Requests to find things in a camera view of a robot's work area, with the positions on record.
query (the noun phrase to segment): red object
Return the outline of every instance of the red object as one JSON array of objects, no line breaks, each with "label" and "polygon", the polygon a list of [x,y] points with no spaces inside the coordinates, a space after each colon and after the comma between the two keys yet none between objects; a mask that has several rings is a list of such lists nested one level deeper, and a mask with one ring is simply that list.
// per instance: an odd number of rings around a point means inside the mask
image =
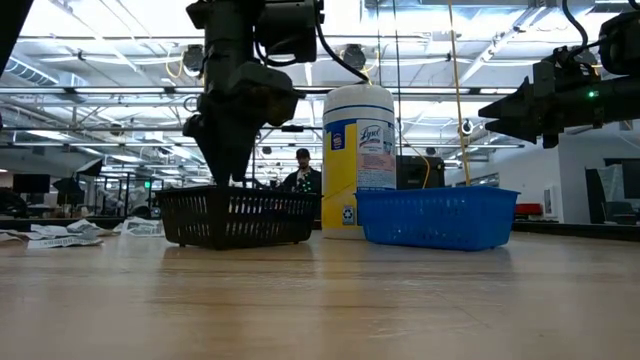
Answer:
[{"label": "red object", "polygon": [[542,205],[516,204],[516,215],[542,215]]}]

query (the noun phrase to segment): pole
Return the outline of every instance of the pole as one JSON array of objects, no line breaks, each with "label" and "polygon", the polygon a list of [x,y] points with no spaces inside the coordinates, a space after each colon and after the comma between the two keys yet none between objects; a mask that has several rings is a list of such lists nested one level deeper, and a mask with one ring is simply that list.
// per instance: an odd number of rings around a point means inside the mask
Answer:
[{"label": "pole", "polygon": [[122,198],[122,179],[118,179],[118,201],[120,201],[121,198]]},{"label": "pole", "polygon": [[100,214],[102,214],[104,216],[105,214],[105,210],[107,208],[107,184],[109,183],[108,181],[109,179],[107,177],[104,178],[104,191],[105,191],[105,196],[102,197],[102,210],[100,211]]},{"label": "pole", "polygon": [[129,217],[129,182],[131,181],[131,174],[127,173],[127,188],[124,190],[124,217]]}]

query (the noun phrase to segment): wooden table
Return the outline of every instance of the wooden table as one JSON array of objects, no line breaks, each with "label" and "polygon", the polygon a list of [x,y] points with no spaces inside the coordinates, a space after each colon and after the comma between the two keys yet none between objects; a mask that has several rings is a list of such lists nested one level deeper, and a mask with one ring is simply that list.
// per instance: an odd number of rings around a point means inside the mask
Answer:
[{"label": "wooden table", "polygon": [[640,245],[0,245],[0,359],[638,359]]}]

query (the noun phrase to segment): blue plastic basket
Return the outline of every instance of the blue plastic basket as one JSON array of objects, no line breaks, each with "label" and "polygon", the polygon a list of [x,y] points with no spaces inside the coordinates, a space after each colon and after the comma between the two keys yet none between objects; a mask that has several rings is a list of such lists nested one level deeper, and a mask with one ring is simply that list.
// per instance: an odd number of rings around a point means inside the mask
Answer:
[{"label": "blue plastic basket", "polygon": [[517,192],[484,186],[356,193],[367,240],[479,251],[506,244]]}]

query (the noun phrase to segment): black basket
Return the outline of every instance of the black basket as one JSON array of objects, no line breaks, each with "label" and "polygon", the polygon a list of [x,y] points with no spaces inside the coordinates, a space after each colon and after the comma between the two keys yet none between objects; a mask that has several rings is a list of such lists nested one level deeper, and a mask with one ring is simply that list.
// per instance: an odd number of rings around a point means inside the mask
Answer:
[{"label": "black basket", "polygon": [[308,240],[320,195],[201,186],[158,191],[167,240],[218,250]]}]

